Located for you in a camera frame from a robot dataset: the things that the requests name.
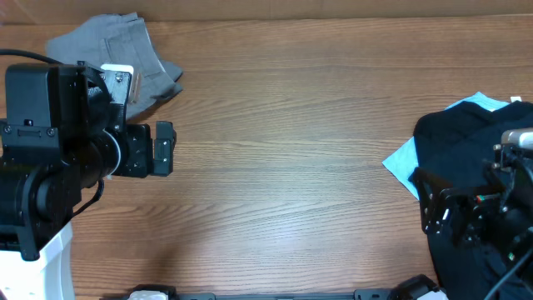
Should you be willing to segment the grey khaki shorts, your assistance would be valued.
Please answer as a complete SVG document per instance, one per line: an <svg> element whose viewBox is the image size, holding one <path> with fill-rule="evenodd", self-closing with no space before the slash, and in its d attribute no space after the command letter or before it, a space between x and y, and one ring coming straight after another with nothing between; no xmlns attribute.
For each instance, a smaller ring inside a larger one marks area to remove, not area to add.
<svg viewBox="0 0 533 300"><path fill-rule="evenodd" d="M62 63L132 66L142 79L138 100L127 106L128 119L170 101L182 91L178 82L182 69L160 57L144 19L134 12L91 17L72 32L49 40L46 53Z"/></svg>

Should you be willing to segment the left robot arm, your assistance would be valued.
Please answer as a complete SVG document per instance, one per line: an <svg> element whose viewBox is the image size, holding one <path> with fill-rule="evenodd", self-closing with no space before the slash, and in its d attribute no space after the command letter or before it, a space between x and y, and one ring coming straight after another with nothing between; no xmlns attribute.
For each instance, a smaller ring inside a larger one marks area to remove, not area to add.
<svg viewBox="0 0 533 300"><path fill-rule="evenodd" d="M20 63L5 76L1 122L1 296L72 299L72 220L111 176L168 176L170 122L127 122L130 66Z"/></svg>

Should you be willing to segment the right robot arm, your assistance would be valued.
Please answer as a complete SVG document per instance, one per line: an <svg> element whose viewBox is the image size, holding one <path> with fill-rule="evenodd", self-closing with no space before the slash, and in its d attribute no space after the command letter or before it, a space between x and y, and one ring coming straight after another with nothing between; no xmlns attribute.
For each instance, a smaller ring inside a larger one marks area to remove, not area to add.
<svg viewBox="0 0 533 300"><path fill-rule="evenodd" d="M532 150L499 144L495 159L484 186L455 187L420 167L413 174L427 236L454 248L487 247L501 258L506 270L484 299L500 297L512 278L532 291Z"/></svg>

